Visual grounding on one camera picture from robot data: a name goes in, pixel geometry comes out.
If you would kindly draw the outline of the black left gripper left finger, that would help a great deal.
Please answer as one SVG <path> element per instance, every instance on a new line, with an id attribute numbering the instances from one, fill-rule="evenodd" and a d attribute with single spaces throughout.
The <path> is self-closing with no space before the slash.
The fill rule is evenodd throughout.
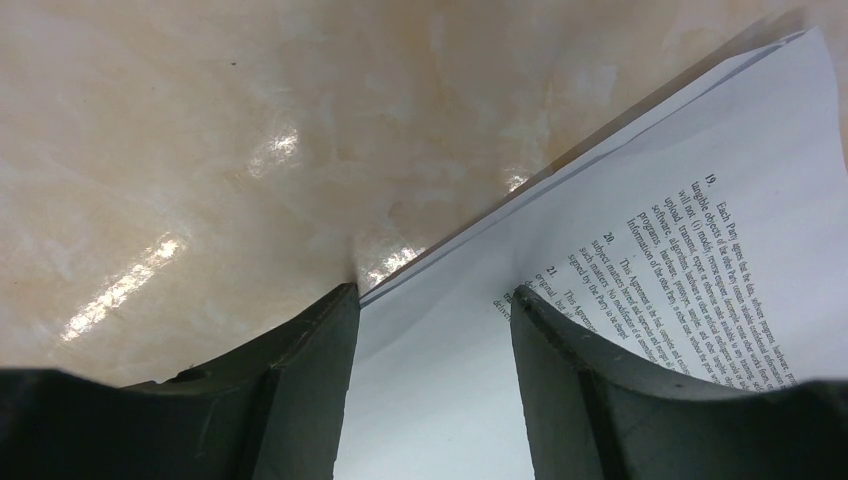
<path id="1" fill-rule="evenodd" d="M 5 479 L 329 479 L 359 329 L 344 283 L 165 382 L 1 372 Z"/>

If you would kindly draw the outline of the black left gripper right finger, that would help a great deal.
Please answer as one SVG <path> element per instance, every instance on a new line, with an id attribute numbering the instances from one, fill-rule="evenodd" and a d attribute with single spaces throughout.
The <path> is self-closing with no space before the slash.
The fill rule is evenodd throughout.
<path id="1" fill-rule="evenodd" d="M 539 479 L 843 479 L 847 385 L 751 393 L 645 360 L 521 286 L 510 331 Z"/>

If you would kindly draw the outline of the white printed paper stack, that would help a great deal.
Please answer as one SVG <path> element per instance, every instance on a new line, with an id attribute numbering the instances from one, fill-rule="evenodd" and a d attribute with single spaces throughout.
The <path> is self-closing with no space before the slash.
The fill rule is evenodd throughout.
<path id="1" fill-rule="evenodd" d="M 364 296 L 338 479 L 531 479 L 525 286 L 734 390 L 847 375 L 847 172 L 813 28 L 732 57 Z"/>

